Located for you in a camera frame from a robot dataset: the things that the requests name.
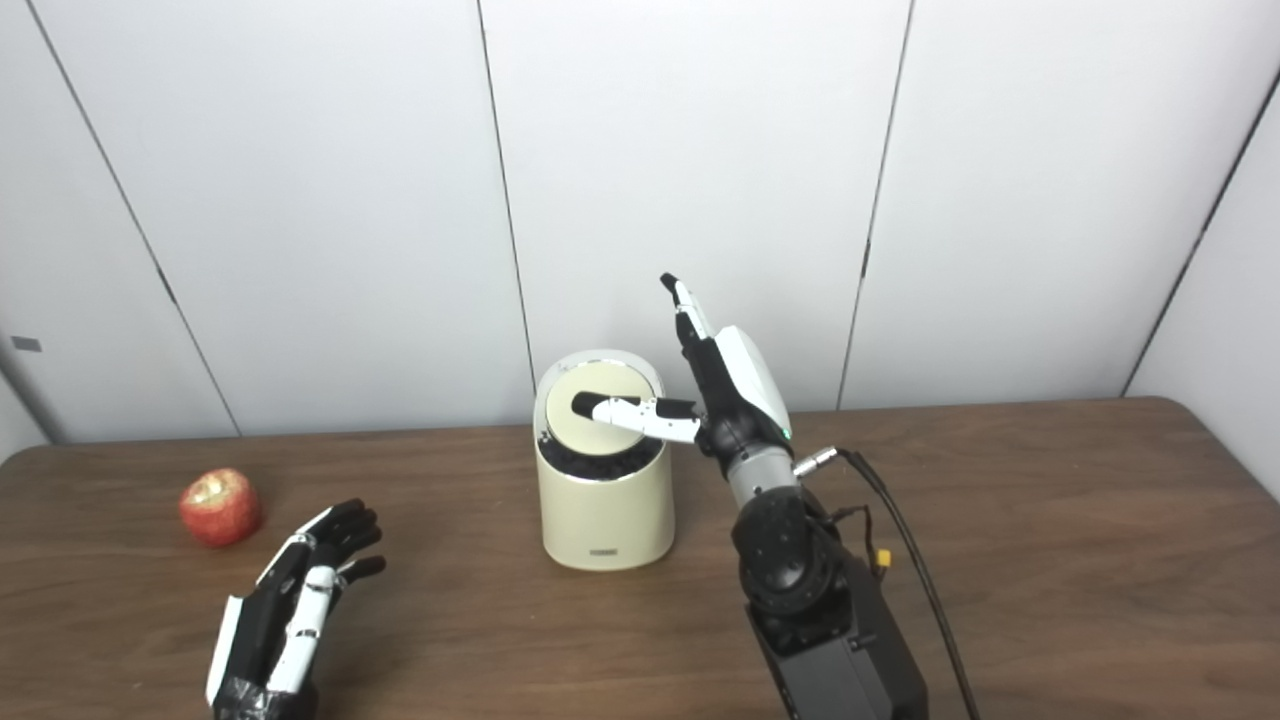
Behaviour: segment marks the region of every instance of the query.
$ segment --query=apple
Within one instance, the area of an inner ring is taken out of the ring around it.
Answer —
[[[210,470],[191,483],[178,512],[191,534],[209,547],[239,542],[262,524],[253,486],[233,468]]]

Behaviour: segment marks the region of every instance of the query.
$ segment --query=cable connector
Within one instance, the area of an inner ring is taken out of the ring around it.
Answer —
[[[818,452],[814,452],[809,457],[799,460],[795,465],[791,466],[791,473],[796,477],[797,480],[803,480],[804,478],[814,474],[818,470],[818,468],[822,468],[823,465],[831,462],[838,456],[840,451],[836,450],[835,447],[829,446],[824,447]]]

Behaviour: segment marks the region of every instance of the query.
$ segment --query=wooden table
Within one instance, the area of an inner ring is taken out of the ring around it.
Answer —
[[[860,448],[928,557],[987,720],[1280,714],[1280,509],[1183,407],[1051,402],[795,419],[797,451]],[[675,456],[678,534],[645,569],[541,550],[527,428],[47,447],[0,469],[0,716],[206,717],[224,596],[284,537],[360,496],[388,571],[356,585],[316,667],[356,720],[782,717],[741,612],[714,462]],[[234,465],[269,514],[197,547],[177,498]],[[867,501],[832,466],[828,505]],[[963,708],[928,606],[884,583],[936,719]]]

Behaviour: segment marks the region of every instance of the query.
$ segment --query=white wall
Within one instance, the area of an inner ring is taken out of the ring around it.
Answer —
[[[831,410],[906,0],[483,0],[539,373],[586,347],[695,392],[672,272]]]
[[[0,365],[55,439],[234,434],[22,0],[0,0]]]
[[[1262,118],[1130,396],[1187,405],[1280,497],[1280,110]]]
[[[31,419],[9,382],[0,375],[0,465],[14,452],[45,442],[45,433]]]
[[[61,439],[525,421],[590,346],[691,395],[664,270],[797,410],[1114,396],[1280,68],[1263,0],[33,5],[209,365],[0,0],[0,366]]]
[[[1116,396],[1280,67],[1270,0],[920,0],[844,407]]]
[[[37,0],[246,433],[525,421],[474,0]]]

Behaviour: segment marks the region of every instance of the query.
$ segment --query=cylindrical container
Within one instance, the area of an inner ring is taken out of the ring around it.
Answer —
[[[662,396],[653,366],[620,350],[564,357],[538,383],[534,455],[543,547],[579,570],[625,570],[662,557],[676,538],[667,443],[576,415],[581,391]]]

